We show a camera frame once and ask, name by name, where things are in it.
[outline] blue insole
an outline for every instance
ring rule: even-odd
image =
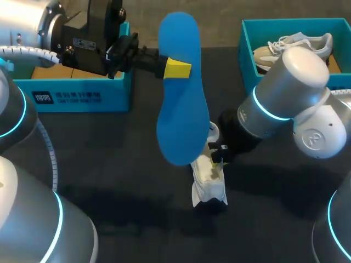
[[[170,163],[193,162],[202,152],[210,117],[202,88],[200,33],[186,13],[168,14],[158,31],[160,55],[192,65],[189,79],[164,79],[164,98],[157,121],[160,149]]]

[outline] blue led ring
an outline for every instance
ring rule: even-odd
[[[57,193],[54,192],[54,194],[55,194],[57,202],[59,204],[59,223],[57,225],[57,229],[56,229],[56,233],[55,233],[54,239],[51,242],[51,245],[50,245],[48,251],[45,253],[45,256],[40,261],[40,263],[46,263],[48,261],[49,257],[51,256],[52,252],[54,251],[55,246],[57,244],[57,241],[59,240],[61,229],[62,229],[62,223],[64,221],[64,211],[63,211],[63,207],[62,207],[62,203],[61,203],[60,197],[58,196]]]
[[[329,228],[330,228],[330,232],[335,240],[335,243],[338,245],[338,247],[340,248],[340,250],[342,251],[342,253],[344,253],[344,255],[349,259],[351,260],[351,256],[346,252],[346,250],[342,247],[341,243],[339,242],[339,240],[337,239],[335,233],[334,233],[334,230],[333,230],[333,227],[331,225],[331,220],[330,220],[330,206],[331,206],[331,201],[333,200],[333,197],[334,195],[336,194],[336,191],[335,193],[333,194],[333,196],[330,198],[330,201],[329,201],[329,205],[328,205],[328,224],[329,224]]]
[[[22,91],[20,88],[19,88],[19,90],[20,90],[21,93],[22,93],[22,96],[23,96],[23,103],[24,103],[22,116],[21,116],[20,120],[17,122],[17,124],[15,125],[15,127],[13,127],[13,128],[12,128],[11,130],[9,130],[8,132],[6,132],[6,133],[0,135],[0,138],[1,138],[1,137],[4,137],[4,136],[6,136],[6,135],[9,135],[11,132],[13,132],[15,129],[17,129],[18,126],[19,126],[19,125],[21,124],[21,122],[23,121],[24,115],[26,115],[26,110],[27,110],[27,101],[26,101],[26,97],[24,96],[24,93],[23,93],[23,91]]]
[[[255,103],[257,104],[257,106],[266,114],[268,115],[269,117],[273,118],[273,119],[277,119],[278,121],[289,121],[290,118],[280,118],[280,117],[277,117],[276,115],[273,115],[272,113],[270,113],[269,111],[267,111],[261,103],[259,103],[257,97],[256,97],[256,87],[253,88],[253,91],[252,91],[252,96],[253,96],[253,100],[255,101]]]

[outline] white shoe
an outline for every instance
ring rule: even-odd
[[[223,162],[213,164],[209,142],[216,142],[219,139],[219,129],[214,123],[210,123],[207,142],[202,154],[191,163],[193,169],[194,183],[191,197],[193,206],[196,207],[200,202],[207,202],[216,198],[228,205],[225,193]]]
[[[326,61],[333,50],[333,37],[326,33],[321,37],[308,37],[299,32],[291,36],[280,37],[277,42],[268,42],[268,46],[257,48],[253,52],[256,66],[268,71],[280,55],[290,47],[307,48]]]

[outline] black table surface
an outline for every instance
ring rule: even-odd
[[[237,49],[202,54],[203,88],[216,122],[245,98]],[[56,150],[59,193],[97,226],[98,263],[314,262],[313,222],[349,170],[349,147],[328,160],[309,158],[287,125],[225,168],[226,211],[194,210],[190,167],[172,166],[158,148],[162,92],[161,81],[136,71],[129,113],[39,116]],[[4,156],[50,186],[38,133]]]

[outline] blue box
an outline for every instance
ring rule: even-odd
[[[333,35],[333,55],[341,74],[330,74],[331,90],[351,87],[351,28],[343,18],[243,20],[239,40],[239,65],[247,93],[264,77],[257,72],[252,52],[268,41],[302,32],[311,37]]]
[[[130,35],[129,23],[120,35]],[[36,102],[38,112],[127,112],[132,72],[120,78],[16,79],[15,83]]]

